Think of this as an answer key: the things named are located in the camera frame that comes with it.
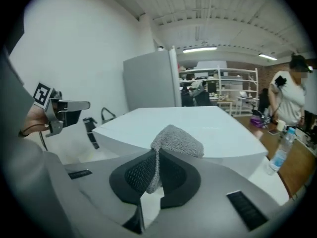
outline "water bottle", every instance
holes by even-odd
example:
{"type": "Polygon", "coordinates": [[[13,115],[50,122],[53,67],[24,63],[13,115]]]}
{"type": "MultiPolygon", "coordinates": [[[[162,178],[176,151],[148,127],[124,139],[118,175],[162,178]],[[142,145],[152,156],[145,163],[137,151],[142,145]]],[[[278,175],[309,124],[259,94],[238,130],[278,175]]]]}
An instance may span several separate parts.
{"type": "Polygon", "coordinates": [[[279,147],[274,154],[273,158],[270,160],[268,165],[268,173],[269,175],[274,174],[277,172],[281,166],[283,165],[284,161],[287,158],[289,151],[291,150],[294,140],[295,140],[295,129],[289,128],[287,134],[281,140],[279,147]]]}

